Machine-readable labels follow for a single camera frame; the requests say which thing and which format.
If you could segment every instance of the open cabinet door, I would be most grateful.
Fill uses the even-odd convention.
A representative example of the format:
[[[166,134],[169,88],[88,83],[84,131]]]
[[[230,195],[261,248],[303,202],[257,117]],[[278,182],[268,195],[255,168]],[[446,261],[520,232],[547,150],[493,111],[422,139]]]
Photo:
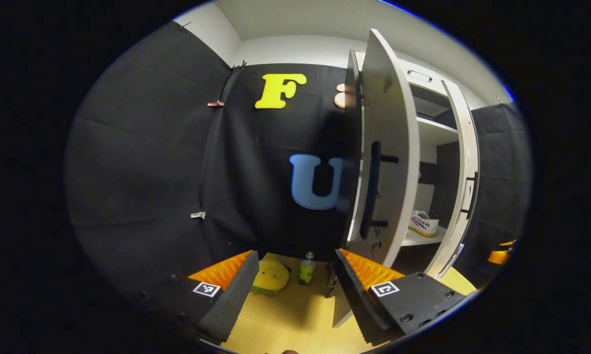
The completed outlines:
[[[353,60],[356,58],[351,52],[349,66]],[[352,72],[349,67],[346,109],[361,110],[357,104],[360,98],[350,98],[349,92],[359,92],[359,82],[349,82]],[[376,29],[370,29],[357,81],[363,90],[361,159],[358,164],[352,162],[360,168],[353,188],[353,217],[343,245],[357,255],[390,267],[412,215],[420,160],[419,133],[410,85],[394,50]],[[345,297],[338,290],[333,326],[352,315],[343,301]]]
[[[448,229],[433,260],[424,271],[426,275],[435,279],[441,278],[454,261],[455,252],[466,234],[466,227],[473,215],[473,201],[477,197],[479,183],[477,132],[471,110],[457,85],[447,80],[442,80],[442,85],[453,108],[455,124],[459,131],[460,167],[457,197]]]

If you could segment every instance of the yellow plush toy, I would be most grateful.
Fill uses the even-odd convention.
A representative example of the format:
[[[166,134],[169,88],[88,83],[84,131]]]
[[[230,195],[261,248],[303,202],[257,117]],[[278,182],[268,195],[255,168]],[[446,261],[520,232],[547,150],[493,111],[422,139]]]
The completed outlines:
[[[258,273],[252,284],[254,294],[276,296],[289,280],[289,269],[278,261],[259,261]]]

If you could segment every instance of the white sneaker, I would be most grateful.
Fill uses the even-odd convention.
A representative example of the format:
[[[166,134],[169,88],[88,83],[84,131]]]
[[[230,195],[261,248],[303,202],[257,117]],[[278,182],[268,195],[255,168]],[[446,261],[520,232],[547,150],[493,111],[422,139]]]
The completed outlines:
[[[408,228],[422,236],[433,237],[438,228],[439,219],[430,219],[424,211],[413,211],[412,220]]]

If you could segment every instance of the blue letter u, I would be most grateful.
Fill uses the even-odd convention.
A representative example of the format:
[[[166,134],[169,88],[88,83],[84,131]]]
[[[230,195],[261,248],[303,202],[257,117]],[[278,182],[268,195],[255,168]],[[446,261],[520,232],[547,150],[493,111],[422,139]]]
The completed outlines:
[[[293,179],[291,180],[291,195],[293,195],[296,203],[305,208],[317,210],[330,209],[336,206],[341,177],[340,157],[328,160],[328,164],[333,168],[333,188],[331,193],[324,197],[313,193],[315,167],[322,160],[314,155],[295,154],[289,157],[289,162],[294,166]]]

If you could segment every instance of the green bottle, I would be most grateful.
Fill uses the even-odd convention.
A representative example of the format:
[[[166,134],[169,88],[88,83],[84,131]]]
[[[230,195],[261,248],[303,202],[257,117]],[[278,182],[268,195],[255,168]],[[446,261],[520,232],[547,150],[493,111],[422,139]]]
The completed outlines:
[[[313,252],[308,251],[304,260],[300,262],[300,276],[298,276],[297,283],[302,285],[311,284],[314,271],[315,261],[313,260]]]

